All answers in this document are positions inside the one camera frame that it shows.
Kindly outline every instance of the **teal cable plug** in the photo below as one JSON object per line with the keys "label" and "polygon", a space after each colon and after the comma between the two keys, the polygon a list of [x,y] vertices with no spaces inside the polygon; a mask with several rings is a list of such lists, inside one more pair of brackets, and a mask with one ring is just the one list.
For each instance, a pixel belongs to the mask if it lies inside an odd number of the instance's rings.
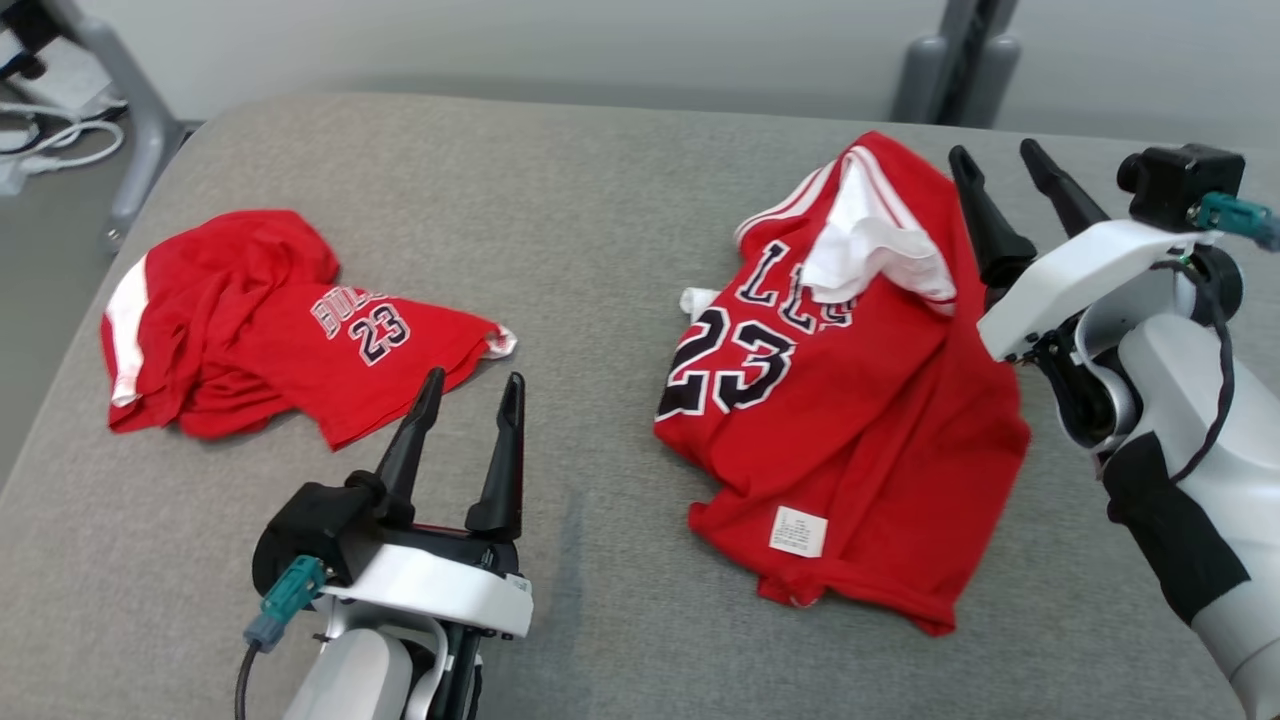
{"label": "teal cable plug", "polygon": [[257,644],[261,652],[275,650],[289,620],[320,594],[324,582],[324,564],[319,559],[297,556],[259,603],[262,612],[244,628],[244,642],[251,647]]}
{"label": "teal cable plug", "polygon": [[1280,219],[1271,209],[1225,192],[1210,192],[1196,209],[1196,227],[1247,237],[1258,247],[1280,251]]}

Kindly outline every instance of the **gray tabletop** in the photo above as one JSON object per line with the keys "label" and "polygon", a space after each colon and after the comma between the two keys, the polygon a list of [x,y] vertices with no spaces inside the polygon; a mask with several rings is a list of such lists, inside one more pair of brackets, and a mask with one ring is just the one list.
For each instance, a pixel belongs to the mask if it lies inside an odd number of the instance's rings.
{"label": "gray tabletop", "polygon": [[[737,268],[731,233],[861,132],[938,167],[964,143],[996,201],[1041,247],[1062,238],[1018,159],[1020,136],[728,114],[302,96],[207,124],[147,202],[105,287],[150,246],[242,208],[300,210],[344,281],[498,319],[516,356],[451,393],[416,502],[457,524],[483,479],[507,370],[529,380],[530,637],[489,643],[481,717],[1234,717],[1234,697],[1165,607],[1128,533],[1105,518],[1085,455],[1051,393],[1021,373],[1034,442],[957,609],[925,637],[902,618],[827,597],[810,610],[685,527],[713,483],[652,434],[686,286]],[[1116,165],[1142,146],[1042,137],[1120,214]],[[1244,191],[1280,202],[1280,163],[1249,158]],[[1280,263],[1229,245],[1248,277]],[[5,717],[215,719],[230,712],[250,557],[305,480],[370,468],[380,432],[329,454],[289,415],[202,443],[113,436],[97,343],[106,290],[63,361],[0,495],[0,707]],[[1253,282],[1233,323],[1271,387],[1280,291]],[[251,717],[279,716],[316,650],[301,618],[261,659]]]}

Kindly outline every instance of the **white clothing label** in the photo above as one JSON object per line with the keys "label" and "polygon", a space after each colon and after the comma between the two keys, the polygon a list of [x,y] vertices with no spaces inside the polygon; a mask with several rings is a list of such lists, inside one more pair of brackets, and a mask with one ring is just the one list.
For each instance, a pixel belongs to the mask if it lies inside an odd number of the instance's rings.
{"label": "white clothing label", "polygon": [[532,594],[534,584],[520,575],[507,575],[507,582],[516,585],[521,592]]}
{"label": "white clothing label", "polygon": [[778,506],[778,514],[773,516],[769,547],[800,557],[822,557],[822,543],[826,539],[826,518]]}

